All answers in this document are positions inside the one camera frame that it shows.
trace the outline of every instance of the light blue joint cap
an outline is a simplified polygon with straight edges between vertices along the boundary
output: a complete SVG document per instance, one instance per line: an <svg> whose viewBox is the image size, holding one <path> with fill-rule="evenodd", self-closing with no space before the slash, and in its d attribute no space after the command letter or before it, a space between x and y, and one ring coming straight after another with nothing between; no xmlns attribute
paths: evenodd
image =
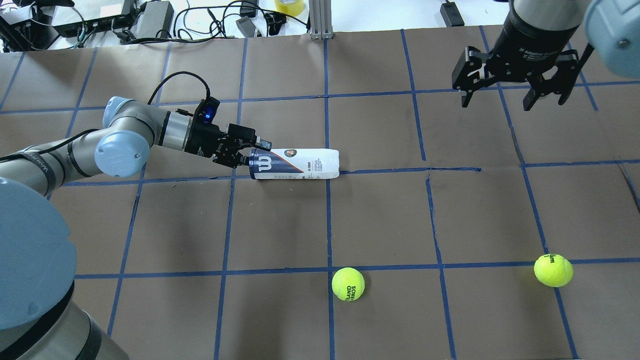
<svg viewBox="0 0 640 360"><path fill-rule="evenodd" d="M111 126L113 117L118 113L122 105L129 101L133 101L133 99L127 99L119 96L114 96L109 99L107 106L104 108L104 114L102 115L102 127L104 129Z"/></svg>
<svg viewBox="0 0 640 360"><path fill-rule="evenodd" d="M0 177L0 330L40 318L76 276L76 247L53 205Z"/></svg>
<svg viewBox="0 0 640 360"><path fill-rule="evenodd" d="M584 29L611 72L640 78L640 0L593 0Z"/></svg>
<svg viewBox="0 0 640 360"><path fill-rule="evenodd" d="M138 133L119 130L98 142L93 157L103 173L129 177L137 174L147 162L149 143Z"/></svg>

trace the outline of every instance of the white sticker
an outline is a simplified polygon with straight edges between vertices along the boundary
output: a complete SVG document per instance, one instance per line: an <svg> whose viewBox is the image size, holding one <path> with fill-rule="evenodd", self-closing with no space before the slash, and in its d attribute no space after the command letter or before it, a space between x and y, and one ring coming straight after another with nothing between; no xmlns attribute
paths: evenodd
<svg viewBox="0 0 640 360"><path fill-rule="evenodd" d="M100 17L110 17L122 14L122 4L107 5L100 8Z"/></svg>

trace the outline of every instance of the tennis ball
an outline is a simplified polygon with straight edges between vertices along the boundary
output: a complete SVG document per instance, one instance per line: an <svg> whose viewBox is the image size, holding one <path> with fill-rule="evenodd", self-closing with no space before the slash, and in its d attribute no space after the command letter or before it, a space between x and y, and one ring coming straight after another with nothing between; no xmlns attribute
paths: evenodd
<svg viewBox="0 0 640 360"><path fill-rule="evenodd" d="M533 265L533 272L540 282L553 288L567 285L573 277L571 263L558 254L540 256Z"/></svg>
<svg viewBox="0 0 640 360"><path fill-rule="evenodd" d="M331 288L340 300L358 300L364 292L364 277L354 268L341 268L333 275Z"/></svg>

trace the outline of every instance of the tape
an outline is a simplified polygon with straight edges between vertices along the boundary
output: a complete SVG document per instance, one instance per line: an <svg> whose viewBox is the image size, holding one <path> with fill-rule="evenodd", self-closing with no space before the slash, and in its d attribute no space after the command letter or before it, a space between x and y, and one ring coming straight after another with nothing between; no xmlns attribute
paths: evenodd
<svg viewBox="0 0 640 360"><path fill-rule="evenodd" d="M276 10L291 16L298 16L305 9L305 3L302 0L274 0Z"/></svg>

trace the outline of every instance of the blue tape grid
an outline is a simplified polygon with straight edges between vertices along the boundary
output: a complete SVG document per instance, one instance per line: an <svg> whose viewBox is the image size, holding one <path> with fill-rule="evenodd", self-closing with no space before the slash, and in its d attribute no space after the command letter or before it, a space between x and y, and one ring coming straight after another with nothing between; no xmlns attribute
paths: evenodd
<svg viewBox="0 0 640 360"><path fill-rule="evenodd" d="M486 35L484 33L484 29L482 26L479 27L481 36L483 38L485 47L488 49L488 44L486 42ZM243 53L243 66L242 66L242 75L241 75L241 86L239 91L239 96L237 99L224 99L221 102L236 102L238 103L238 118L237 123L240 123L241 120L241 108L243 102L257 102L257 101L283 101L283 100L296 100L296 99L317 99L324 98L324 108L325 108L325 145L329 147L329 137L330 137L330 128L329 128L329 99L331 98L339 98L339 97L365 97L365 96L385 96L385 95L412 95L413 99L413 107L414 107L414 115L416 120L417 131L419 135L420 142L420 153L422 155L422 159L426 159L426 154L424 152L424 144L422 143L422 129L420 126L420 115L417 107L417 94L427 94L427 93L440 93L440 92L455 92L453 89L416 89L415 83L413 81L413 71L411 66L411 59L408 50L408 46L406 43L406 36L404 30L401 30L401 38L403 41L403 49L404 55L406 58L407 69L411 84L411 90L407 91L396 91L396 92L366 92L366 93L357 93L357 94L330 94L329 93L329 80L328 80L328 52L327 52L327 41L323 40L323 50L324 50L324 93L321 95L305 95L305 96L289 96L289 97L263 97L263 98L252 98L252 99L244 99L243 98L243 86L244 86L244 72L246 68L246 52L247 52L247 41L244 41L244 53ZM93 69L93 64L95 63L95 59L98 53L98 48L96 48L93 52L92 60L90 62L89 68L87 70L87 75L84 79L83 87L81 89L80 96L78 98L77 104L75 108L63 108L63 109L45 109L45 110L18 110L18 111L2 111L4 103L6 102L10 90L15 82L15 78L17 77L20 66L22 65L25 54L23 53L20 57L20 60L17 64L15 72L11 78L11 81L8 85L7 91L5 92L2 102L0 102L0 115L2 114L20 114L20 113L47 113L47 112L58 112L58 111L73 111L74 114L70 121L69 127L67 129L67 136L70 134L71 129L73 128L74 121L76 119L77 113L79 111L86 110L101 110L103 107L80 107L80 103L86 90L86 86L88 80L90 78L91 71ZM166 70L168 67L168 60L171 53L171 46L169 45L166 52L166 58L164 62L163 76L166 75ZM594 110L598 110L596 102L591 94L590 87L592 86L625 86L625 85L640 85L640 81L609 81L609 82L596 82L596 83L588 83L583 73L580 73L580 78L582 83L577 83L575 86L584 87L589 96L589 100L591 101ZM518 157L521 162L521 169L523 173L523 177L525 179L525 185L527 187L527 192L529 195L529 199L531 202L532 209L534 211L534 216L536 218L536 225L538 226L538 231L540 233L541 245L545 252L548 252L547 242L544 237L544 232L542 228L542 224L540 221L540 216L538 214L538 210L536 207L534 194L531 190L531 185L529 183L527 168L536 168L536 167L564 167L564 166L588 166L588 165L613 165L613 164L637 164L640 163L640 160L612 160L612 161L578 161L573 163L526 163L522 153L520 152L520 147L518 144L517 136L515 133L515 129L513 127L513 123L511 121L511 117L509 114L509 109L507 107L504 92L509 90L517 90L517 89L525 89L529 88L526 85L509 85L505 86L502 84L497 84L496 86L492 86L490 88L484 88L482 91L498 91L500 94L500 99L505 111L505 116L511 130L511 134L513 137L514 148L518 153ZM189 105L189 104L198 104L196 101L191 102L160 102L161 92L158 93L157 101L154 105L156 106L180 106L180 105ZM479 172L480 168L474 167L458 167L458 168L432 168L432 167L420 167L420 168L391 168L391 169L362 169L362 170L351 170L351 171L341 171L342 175L353 175L353 174L380 174L380 173L389 173L389 172L427 172L430 170L444 170L444 171L473 171ZM227 262L228 262L228 248L229 248L229 240L230 240L230 227L232 221L232 209L233 209L233 198L234 198L234 188L235 188L235 180L236 179L248 179L249 176L237 176L235 171L231 176L219 176L219 177L189 177L189 178L166 178L166 179L145 179L144 176L145 169L141 172L140 179L136 181L106 181L106 182L93 182L93 183L69 183L66 186L114 186L114 185L125 185L125 184L137 184L138 191L136 193L136 200L134 202L134 207L132 209L131 222L129 224L129 230L127 232L127 241L125 243L125 250L123 253L122 263L120 267L120 271L118 274L79 274L76 276L76 279L118 279L118 285L116 287L116 295L114 298L113 308L111 312L111 318L109 321L108 334L110 335L113 330L113 324L115 322L115 315L118 307L118 299L120 295L120 290L122 286L123 279L141 279L141 278L155 278L155 277L194 277L194 276L221 276L221 290L220 290L220 299L218 302L218 323L216 326L216 339L215 339L215 353L214 358L219 358L220 351L220 334L222 330L222 319L223 319L223 305L224 305L224 291L225 291L225 283L226 276L237 276L237 275L257 275L257 274L294 274L294 273L314 273L314 272L326 272L328 274L328 302L329 302L329 337L330 337L330 357L331 359L335 359L335 340L334 340L334 324L333 324L333 296L331 291L331 277L332 273L339 268L333 267L332 265L332 248L331 248L331 237L332 237L332 229L331 229L331 186L330 181L326 182L326 215L327 215L327 267L314 267L314 268L274 268L274 269L249 269L249 270L227 270ZM135 274L127 274L124 272L127 255L129 250L129 245L131 243L131 234L134 227L134 222L136 218L138 202L141 195L142 186L146 183L163 183L163 182L174 182L174 181L215 181L215 180L231 180L232 185L230 187L230 201L227 213L227 233L225 237L225 254L223 260L223 269L221 271L204 271L204 272L161 272L161 273L135 273ZM449 311L447 293L446 293L446 283L445 283L445 269L449 268L486 268L486 267L509 267L509 266L532 266L533 261L523 261L523 262L500 262L500 263L443 263L442 255L440 253L440 249L438 247L437 237L436 237L436 229L435 223L433 221L434 217L434 205L433 205L433 196L431 193L431 185L430 180L426 181L428 199L429 199L429 211L432 220L432 230L434 234L434 242L436 247L436 254L438 262L436 264L411 264L411 265L381 265L381 266L356 266L355 268L362 271L393 271L393 270L438 270L440 272L440 284L443 298L443 305L445 309L445 322L447 324L447 335L449 338L449 346L451 351L451 357L453 359L456 358L455 353L455 344L453 337L453 330L451 325L451 315ZM572 263L574 264L609 264L609 263L638 263L640 262L640 258L607 258L607 259L573 259ZM569 346L572 351L572 356L577 358L577 351L575 349L575 345L573 343L573 338L570 330L570 326L568 323L568 319L566 317L566 313L564 310L562 297L560 291L558 289L556 291L556 298L559 306L559 311L563 319L564 328L566 331L567 340L569 342Z"/></svg>

